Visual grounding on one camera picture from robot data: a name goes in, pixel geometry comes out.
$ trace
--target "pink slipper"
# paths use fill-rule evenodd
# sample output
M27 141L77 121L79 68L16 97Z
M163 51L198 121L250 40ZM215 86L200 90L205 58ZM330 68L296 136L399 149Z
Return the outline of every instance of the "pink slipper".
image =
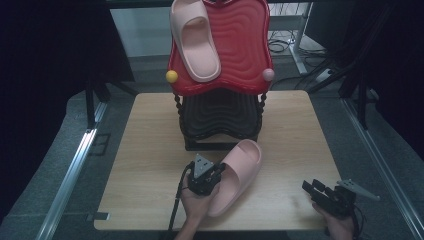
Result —
M203 1L174 0L170 21L174 41L191 78L197 82L217 78L221 62Z
M208 215L223 214L255 179L262 166L262 151L249 139L240 141L222 160L225 170L218 194L212 199Z

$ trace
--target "gray carpet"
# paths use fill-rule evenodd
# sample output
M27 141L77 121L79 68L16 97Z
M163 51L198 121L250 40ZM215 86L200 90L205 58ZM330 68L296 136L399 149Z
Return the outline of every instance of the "gray carpet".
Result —
M297 76L291 57L274 60L276 79ZM164 81L166 70L134 69L136 82L126 83L138 92L170 92ZM275 84L273 90L314 84L312 80L290 79ZM352 179L359 185L381 196L380 202L365 197L357 198L358 207L368 221L363 239L413 239L398 206L393 201L376 166L353 127L337 95L340 81L311 95L317 117L343 179ZM158 239L160 233L143 231L97 231L87 216L97 211L108 179L125 124L134 101L130 94L108 85L112 99L100 124L98 135L80 173L69 203L59 222L53 239ZM424 211L423 161L408 144L381 118L372 104L367 106L369 132L374 137L393 174L412 200ZM77 94L68 102L67 115L55 142L42 165L16 202L0 228L0 239L34 239L50 208L69 164L86 128L85 96ZM335 183L324 183L334 186ZM256 232L256 233L203 233L201 239L328 239L323 231Z

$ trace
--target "light wood surface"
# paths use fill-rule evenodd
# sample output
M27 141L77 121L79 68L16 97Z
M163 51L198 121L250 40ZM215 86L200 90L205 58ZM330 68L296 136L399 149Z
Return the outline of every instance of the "light wood surface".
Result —
M258 144L263 167L255 181L222 216L207 218L200 230L306 230L324 226L302 182L328 186L339 173L304 91L267 93ZM178 113L170 93L135 99L96 220L99 230L166 230L184 167L197 152L184 149ZM226 151L199 152L211 161ZM185 219L180 203L174 228Z

